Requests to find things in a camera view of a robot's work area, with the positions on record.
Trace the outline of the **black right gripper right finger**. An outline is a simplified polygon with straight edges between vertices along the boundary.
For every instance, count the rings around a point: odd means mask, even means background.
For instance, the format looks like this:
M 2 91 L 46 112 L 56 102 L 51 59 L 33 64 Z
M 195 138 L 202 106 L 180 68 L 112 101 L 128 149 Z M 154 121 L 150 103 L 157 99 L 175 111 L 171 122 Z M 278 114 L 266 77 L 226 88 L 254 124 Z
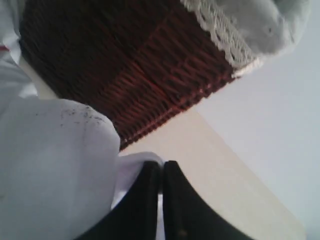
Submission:
M 195 191 L 176 161 L 162 175 L 164 232 L 167 240 L 250 240 L 217 214 Z

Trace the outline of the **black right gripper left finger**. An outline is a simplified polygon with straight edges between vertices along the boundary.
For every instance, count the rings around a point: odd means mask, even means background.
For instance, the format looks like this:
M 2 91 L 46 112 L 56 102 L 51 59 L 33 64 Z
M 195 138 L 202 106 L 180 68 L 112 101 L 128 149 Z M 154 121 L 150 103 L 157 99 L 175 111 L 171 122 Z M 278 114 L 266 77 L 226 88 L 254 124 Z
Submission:
M 161 168 L 146 161 L 122 200 L 81 240 L 154 240 L 157 232 Z

